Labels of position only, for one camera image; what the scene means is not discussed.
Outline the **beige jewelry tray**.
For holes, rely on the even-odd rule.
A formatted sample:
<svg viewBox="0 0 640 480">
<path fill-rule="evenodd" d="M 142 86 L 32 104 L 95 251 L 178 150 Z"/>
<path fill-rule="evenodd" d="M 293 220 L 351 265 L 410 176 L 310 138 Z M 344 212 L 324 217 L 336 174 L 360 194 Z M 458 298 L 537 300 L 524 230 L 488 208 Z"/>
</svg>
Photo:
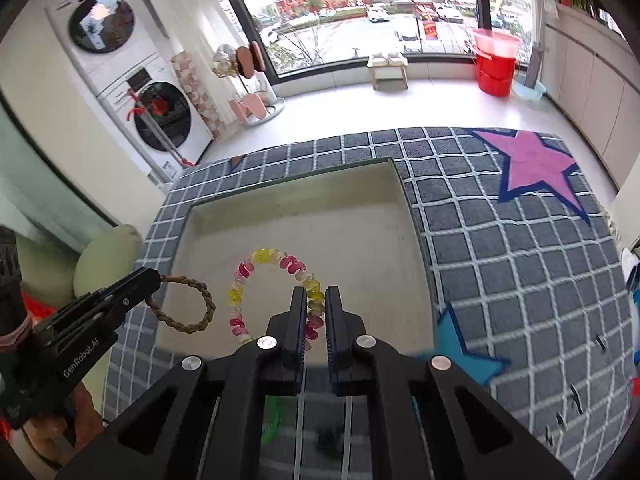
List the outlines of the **beige jewelry tray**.
<svg viewBox="0 0 640 480">
<path fill-rule="evenodd" d="M 254 185 L 193 206 L 170 272 L 206 284 L 216 306 L 201 332 L 158 328 L 157 345 L 183 356 L 232 353 L 239 345 L 233 315 L 262 336 L 302 281 L 336 286 L 343 308 L 402 353 L 435 345 L 424 250 L 390 159 Z"/>
</svg>

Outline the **red cushion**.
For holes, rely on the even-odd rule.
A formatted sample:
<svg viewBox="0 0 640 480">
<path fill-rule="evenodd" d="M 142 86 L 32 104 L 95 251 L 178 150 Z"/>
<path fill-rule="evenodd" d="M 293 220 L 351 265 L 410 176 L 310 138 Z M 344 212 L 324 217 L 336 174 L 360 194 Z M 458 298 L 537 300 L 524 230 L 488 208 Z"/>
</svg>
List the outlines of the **red cushion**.
<svg viewBox="0 0 640 480">
<path fill-rule="evenodd" d="M 43 304 L 41 301 L 35 300 L 26 292 L 22 292 L 22 299 L 26 311 L 29 313 L 32 319 L 32 325 L 37 325 L 41 321 L 45 320 L 55 312 L 55 308 Z"/>
</svg>

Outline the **green plastic bangle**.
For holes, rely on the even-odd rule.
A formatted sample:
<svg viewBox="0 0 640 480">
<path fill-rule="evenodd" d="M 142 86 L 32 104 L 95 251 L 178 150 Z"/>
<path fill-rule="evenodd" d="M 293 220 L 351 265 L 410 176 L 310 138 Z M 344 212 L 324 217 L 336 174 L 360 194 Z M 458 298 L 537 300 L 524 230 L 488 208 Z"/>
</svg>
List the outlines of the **green plastic bangle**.
<svg viewBox="0 0 640 480">
<path fill-rule="evenodd" d="M 262 445 L 272 442 L 279 434 L 282 418 L 281 404 L 280 396 L 268 396 L 266 400 L 267 419 L 262 424 Z"/>
</svg>

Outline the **grey checked star blanket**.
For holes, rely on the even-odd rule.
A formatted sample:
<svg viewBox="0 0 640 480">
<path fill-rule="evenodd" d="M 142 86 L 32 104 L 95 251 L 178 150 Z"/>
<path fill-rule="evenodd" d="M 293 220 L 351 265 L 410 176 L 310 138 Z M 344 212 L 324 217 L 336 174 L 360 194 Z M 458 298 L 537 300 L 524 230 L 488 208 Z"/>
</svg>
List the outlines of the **grey checked star blanket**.
<svg viewBox="0 0 640 480">
<path fill-rule="evenodd" d="M 186 216 L 206 200 L 390 159 L 408 194 L 436 315 L 434 348 L 410 356 L 448 356 L 575 478 L 593 479 L 622 444 L 631 414 L 634 298 L 608 220 L 574 162 L 562 174 L 567 197 L 547 181 L 506 186 L 526 162 L 566 154 L 550 134 L 450 127 L 264 148 L 185 172 L 160 207 L 138 263 L 171 274 Z M 128 315 L 104 386 L 107 418 L 122 414 L 183 357 L 157 345 L 161 325 L 147 307 Z M 570 384 L 582 398 L 582 415 Z"/>
</svg>

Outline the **black earring hook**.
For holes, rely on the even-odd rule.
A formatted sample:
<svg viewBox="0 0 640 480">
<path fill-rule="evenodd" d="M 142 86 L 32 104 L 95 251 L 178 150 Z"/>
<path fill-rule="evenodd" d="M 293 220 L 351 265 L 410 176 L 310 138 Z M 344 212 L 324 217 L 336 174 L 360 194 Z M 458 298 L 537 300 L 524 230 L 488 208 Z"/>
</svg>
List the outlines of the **black earring hook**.
<svg viewBox="0 0 640 480">
<path fill-rule="evenodd" d="M 577 388 L 573 384 L 570 384 L 570 400 L 572 400 L 572 402 L 574 403 L 577 413 L 579 415 L 584 414 L 584 408 L 582 407 L 582 398 L 580 397 Z"/>
<path fill-rule="evenodd" d="M 596 338 L 594 338 L 594 341 L 603 353 L 608 352 L 608 345 L 606 344 L 606 340 L 601 335 L 597 335 Z"/>
</svg>

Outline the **lower white washing machine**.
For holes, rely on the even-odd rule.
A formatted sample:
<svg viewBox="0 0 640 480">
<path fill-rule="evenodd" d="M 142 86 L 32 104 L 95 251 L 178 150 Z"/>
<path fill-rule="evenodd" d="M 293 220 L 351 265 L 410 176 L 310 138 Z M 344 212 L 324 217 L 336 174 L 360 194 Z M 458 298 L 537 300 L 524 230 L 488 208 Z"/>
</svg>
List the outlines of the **lower white washing machine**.
<svg viewBox="0 0 640 480">
<path fill-rule="evenodd" d="M 175 161 L 140 116 L 127 119 L 134 107 L 128 89 L 136 92 L 180 155 L 195 165 L 213 142 L 212 135 L 180 86 L 174 69 L 158 54 L 148 56 L 101 92 L 98 101 L 143 160 L 143 171 L 160 188 L 170 185 L 188 168 Z"/>
</svg>

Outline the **shoe drying rack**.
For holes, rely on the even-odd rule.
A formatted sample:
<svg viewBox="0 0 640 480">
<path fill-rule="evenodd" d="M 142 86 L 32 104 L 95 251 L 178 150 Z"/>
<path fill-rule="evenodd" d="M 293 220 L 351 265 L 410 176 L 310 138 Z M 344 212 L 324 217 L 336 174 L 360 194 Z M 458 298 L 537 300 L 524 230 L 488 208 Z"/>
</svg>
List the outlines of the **shoe drying rack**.
<svg viewBox="0 0 640 480">
<path fill-rule="evenodd" d="M 233 94 L 228 105 L 242 126 L 269 122 L 284 110 L 285 99 L 270 86 L 265 58 L 256 41 L 248 46 L 219 46 L 213 56 L 212 72 L 220 79 L 231 79 Z"/>
</svg>

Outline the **checkered folded board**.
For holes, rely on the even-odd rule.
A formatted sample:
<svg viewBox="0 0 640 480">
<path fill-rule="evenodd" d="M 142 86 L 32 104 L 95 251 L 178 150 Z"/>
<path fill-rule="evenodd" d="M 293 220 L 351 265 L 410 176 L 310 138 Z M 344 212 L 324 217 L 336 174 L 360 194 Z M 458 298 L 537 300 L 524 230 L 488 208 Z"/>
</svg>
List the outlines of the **checkered folded board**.
<svg viewBox="0 0 640 480">
<path fill-rule="evenodd" d="M 171 58 L 171 65 L 180 86 L 202 118 L 212 138 L 218 139 L 221 134 L 222 121 L 212 97 L 198 74 L 193 58 L 188 52 L 181 51 Z"/>
</svg>

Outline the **upper white dryer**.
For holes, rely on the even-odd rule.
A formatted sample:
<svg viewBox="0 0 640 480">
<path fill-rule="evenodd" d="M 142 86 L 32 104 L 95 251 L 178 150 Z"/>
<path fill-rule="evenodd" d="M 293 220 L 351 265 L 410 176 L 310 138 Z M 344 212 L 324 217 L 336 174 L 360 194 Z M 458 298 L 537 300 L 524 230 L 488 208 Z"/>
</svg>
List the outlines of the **upper white dryer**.
<svg viewBox="0 0 640 480">
<path fill-rule="evenodd" d="M 81 78 L 97 96 L 157 55 L 141 0 L 49 0 L 46 14 Z"/>
</svg>

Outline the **red bucket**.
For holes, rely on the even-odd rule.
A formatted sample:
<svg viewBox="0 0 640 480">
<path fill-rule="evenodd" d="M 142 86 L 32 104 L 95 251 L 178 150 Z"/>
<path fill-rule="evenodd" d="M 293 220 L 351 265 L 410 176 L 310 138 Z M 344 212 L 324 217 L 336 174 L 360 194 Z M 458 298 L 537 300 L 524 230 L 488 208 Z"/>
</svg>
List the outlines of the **red bucket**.
<svg viewBox="0 0 640 480">
<path fill-rule="evenodd" d="M 475 54 L 478 88 L 495 98 L 510 96 L 516 59 L 489 54 L 475 46 L 470 49 Z"/>
</svg>

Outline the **light blue basin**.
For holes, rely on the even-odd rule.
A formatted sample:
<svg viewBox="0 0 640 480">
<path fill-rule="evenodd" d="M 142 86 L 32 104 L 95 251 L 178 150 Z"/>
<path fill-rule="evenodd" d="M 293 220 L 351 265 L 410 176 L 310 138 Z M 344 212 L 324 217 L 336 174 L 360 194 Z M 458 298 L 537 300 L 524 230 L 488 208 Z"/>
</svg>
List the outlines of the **light blue basin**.
<svg viewBox="0 0 640 480">
<path fill-rule="evenodd" d="M 527 87 L 526 84 L 514 79 L 512 82 L 512 91 L 519 98 L 526 101 L 539 101 L 547 92 L 546 87 L 537 81 L 533 87 Z"/>
</svg>

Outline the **pink basin on bucket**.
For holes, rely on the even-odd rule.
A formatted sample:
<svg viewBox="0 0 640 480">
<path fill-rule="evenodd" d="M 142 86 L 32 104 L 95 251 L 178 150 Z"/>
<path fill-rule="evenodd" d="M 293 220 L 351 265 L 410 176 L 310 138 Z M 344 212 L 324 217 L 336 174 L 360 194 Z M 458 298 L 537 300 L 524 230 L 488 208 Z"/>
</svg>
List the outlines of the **pink basin on bucket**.
<svg viewBox="0 0 640 480">
<path fill-rule="evenodd" d="M 518 37 L 484 28 L 474 28 L 472 37 L 475 49 L 499 58 L 517 58 L 522 45 Z"/>
</svg>

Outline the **white cabinet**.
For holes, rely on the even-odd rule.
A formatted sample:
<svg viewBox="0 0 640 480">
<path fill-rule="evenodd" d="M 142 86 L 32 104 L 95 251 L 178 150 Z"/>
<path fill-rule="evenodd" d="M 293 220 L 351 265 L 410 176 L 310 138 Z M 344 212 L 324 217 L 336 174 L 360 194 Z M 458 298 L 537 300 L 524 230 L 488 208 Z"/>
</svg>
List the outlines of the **white cabinet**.
<svg viewBox="0 0 640 480">
<path fill-rule="evenodd" d="M 622 186 L 639 155 L 639 63 L 582 11 L 558 4 L 544 17 L 542 84 Z"/>
</svg>

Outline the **red handled mop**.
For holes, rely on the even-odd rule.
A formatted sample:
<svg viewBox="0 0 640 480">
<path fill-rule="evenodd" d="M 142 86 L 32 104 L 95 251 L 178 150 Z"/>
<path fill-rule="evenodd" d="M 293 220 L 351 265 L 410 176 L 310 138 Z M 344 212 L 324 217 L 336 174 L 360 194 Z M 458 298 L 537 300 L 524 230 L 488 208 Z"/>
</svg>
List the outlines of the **red handled mop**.
<svg viewBox="0 0 640 480">
<path fill-rule="evenodd" d="M 160 141 L 160 144 L 163 145 L 165 150 L 171 154 L 182 168 L 194 167 L 194 162 L 191 162 L 189 159 L 180 155 L 178 148 L 175 147 L 175 144 L 171 142 L 168 136 L 166 136 L 166 133 L 163 132 L 163 129 L 160 128 L 160 125 L 155 121 L 150 112 L 143 105 L 142 101 L 137 97 L 136 92 L 132 89 L 128 89 L 127 94 L 134 101 L 134 107 L 128 112 L 127 119 L 130 119 L 132 115 L 140 116 L 142 122 L 144 122 L 153 133 L 153 136 Z"/>
</svg>

